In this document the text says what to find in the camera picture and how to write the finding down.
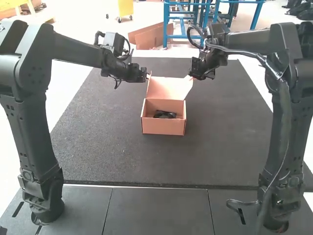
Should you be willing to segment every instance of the metal base plate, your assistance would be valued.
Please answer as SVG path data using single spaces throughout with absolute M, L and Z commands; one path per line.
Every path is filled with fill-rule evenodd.
M 0 235 L 251 235 L 256 207 L 242 208 L 246 224 L 228 209 L 229 198 L 253 201 L 255 191 L 100 188 L 64 186 L 65 211 L 54 223 L 36 226 L 19 190 L 0 219 Z M 308 235 L 313 213 L 305 199 L 284 235 Z M 275 235 L 265 228 L 262 235 Z
M 215 235 L 253 235 L 257 218 L 257 206 L 242 207 L 245 225 L 240 216 L 226 207 L 227 199 L 250 202 L 256 200 L 256 191 L 209 190 L 211 213 Z M 313 213 L 303 198 L 301 209 L 291 215 L 289 229 L 283 235 L 309 235 L 313 231 Z M 263 227 L 261 235 L 277 235 Z
M 17 210 L 22 202 L 19 190 L 1 217 L 0 225 L 7 229 L 6 235 L 100 235 L 111 193 L 112 188 L 63 187 L 63 214 L 55 222 L 41 227 L 31 222 L 27 203 Z

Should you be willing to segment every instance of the yellow cart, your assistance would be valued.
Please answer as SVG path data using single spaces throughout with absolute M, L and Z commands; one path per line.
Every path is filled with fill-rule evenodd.
M 28 3 L 28 0 L 0 0 L 0 11 L 15 8 L 24 3 Z
M 133 20 L 132 14 L 134 13 L 133 0 L 110 0 L 113 3 L 114 9 L 117 10 L 116 16 L 119 23 L 122 22 L 122 17 L 129 16 Z

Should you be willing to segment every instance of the black mat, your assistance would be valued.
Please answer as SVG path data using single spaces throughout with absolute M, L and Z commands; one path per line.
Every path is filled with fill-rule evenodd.
M 101 235 L 111 193 L 112 188 L 65 186 L 63 214 L 49 226 L 37 226 L 31 222 L 29 204 L 23 203 L 19 190 L 0 218 L 0 225 L 7 229 L 5 235 Z
M 256 191 L 209 190 L 210 205 L 215 235 L 253 235 L 257 218 L 257 206 L 241 207 L 244 223 L 240 216 L 226 207 L 226 200 L 233 198 L 244 202 L 256 200 Z M 283 235 L 309 235 L 313 231 L 313 213 L 304 198 L 301 208 L 289 220 L 289 229 Z M 262 235 L 277 235 L 262 227 Z
M 190 59 L 134 58 L 154 76 L 184 77 Z M 272 113 L 239 61 L 188 95 L 184 137 L 143 135 L 146 84 L 122 83 L 93 69 L 53 129 L 56 157 L 70 183 L 163 187 L 256 187 Z M 306 183 L 313 175 L 304 166 Z
M 103 235 L 214 235 L 205 189 L 115 188 Z

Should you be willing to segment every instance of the box flap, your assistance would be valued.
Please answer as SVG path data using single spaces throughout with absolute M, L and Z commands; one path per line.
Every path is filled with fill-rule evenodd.
M 151 77 L 147 98 L 184 100 L 193 86 L 193 77 Z

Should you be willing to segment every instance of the black cable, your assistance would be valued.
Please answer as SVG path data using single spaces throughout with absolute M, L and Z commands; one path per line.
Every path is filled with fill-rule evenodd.
M 282 129 L 281 129 L 281 133 L 280 133 L 280 138 L 281 138 L 281 140 L 284 140 L 287 136 L 287 141 L 286 141 L 286 146 L 284 144 L 281 145 L 282 147 L 280 149 L 280 154 L 282 154 L 282 151 L 284 151 L 284 157 L 283 157 L 282 162 L 279 166 L 279 169 L 277 170 L 275 176 L 273 177 L 272 181 L 268 185 L 268 187 L 265 190 L 265 193 L 263 195 L 263 202 L 261 204 L 261 210 L 260 210 L 258 218 L 257 218 L 256 230 L 255 230 L 255 235 L 259 235 L 261 232 L 261 228 L 264 224 L 264 219 L 265 219 L 265 216 L 267 214 L 270 199 L 272 196 L 272 190 L 273 190 L 272 186 L 273 186 L 274 182 L 276 181 L 276 179 L 277 179 L 277 177 L 278 177 L 278 175 L 279 175 L 279 173 L 280 173 L 280 171 L 281 171 L 281 169 L 285 163 L 285 159 L 286 159 L 287 152 L 289 149 L 289 136 L 290 136 L 290 130 L 291 130 L 291 116 L 292 116 L 291 105 L 290 105 L 291 98 L 290 98 L 289 87 L 288 87 L 287 82 L 283 81 L 281 79 L 283 73 L 281 71 L 279 71 L 278 69 L 276 69 L 276 67 L 273 66 L 273 64 L 270 61 L 267 61 L 266 57 L 262 56 L 261 54 L 253 53 L 253 52 L 245 51 L 245 50 L 228 49 L 228 48 L 223 47 L 221 45 L 209 43 L 207 39 L 204 40 L 204 43 L 206 46 L 208 46 L 210 48 L 222 50 L 222 51 L 226 52 L 227 54 L 239 54 L 239 55 L 244 55 L 247 57 L 257 59 L 261 63 L 261 65 L 264 68 L 268 69 L 272 73 L 272 75 L 276 78 L 276 80 L 278 80 L 278 82 L 280 83 L 280 88 L 279 88 L 280 103 L 281 103 L 282 111 L 284 113 L 284 115 L 282 116 Z M 238 201 L 235 199 L 228 199 L 226 201 L 226 206 L 240 215 L 238 209 L 234 208 L 230 203 L 242 205 L 242 206 L 250 206 L 250 205 L 259 204 L 259 201 L 242 202 L 242 201 Z
M 127 38 L 125 38 L 125 41 L 127 42 L 127 45 L 128 45 L 128 52 L 127 52 L 127 54 L 122 55 L 121 57 L 118 57 L 121 61 L 126 60 L 131 54 L 131 44 L 129 43 Z
M 200 27 L 198 27 L 198 26 L 196 26 L 196 25 L 191 25 L 191 26 L 189 26 L 189 27 L 187 28 L 187 38 L 188 38 L 190 44 L 193 45 L 194 47 L 198 48 L 198 49 L 203 49 L 203 47 L 202 47 L 201 45 L 198 45 L 197 43 L 195 43 L 195 42 L 192 40 L 192 38 L 191 38 L 191 36 L 190 36 L 190 31 L 191 31 L 192 29 L 195 29 L 195 30 L 200 34 L 201 37 L 204 37 L 203 32 L 202 32 L 202 30 L 201 30 Z
M 259 53 L 254 53 L 246 50 L 237 50 L 237 49 L 228 49 L 226 47 L 223 47 L 221 45 L 216 45 L 213 43 L 208 42 L 207 39 L 204 40 L 205 45 L 207 45 L 210 48 L 218 49 L 226 52 L 229 55 L 244 55 L 247 57 L 255 58 L 257 59 L 261 65 L 268 69 L 268 71 L 271 72 L 271 74 L 276 78 L 276 80 L 280 79 L 283 76 L 283 72 L 279 71 L 271 61 L 268 61 L 267 58 Z
M 256 200 L 256 201 L 252 201 L 252 202 L 242 202 L 242 201 L 238 201 L 236 199 L 227 199 L 226 200 L 226 206 L 228 208 L 230 208 L 232 211 L 236 212 L 239 216 L 241 216 L 240 213 L 239 213 L 238 208 L 235 208 L 231 204 L 235 204 L 235 205 L 238 205 L 238 206 L 252 206 L 252 205 L 258 205 L 259 201 Z

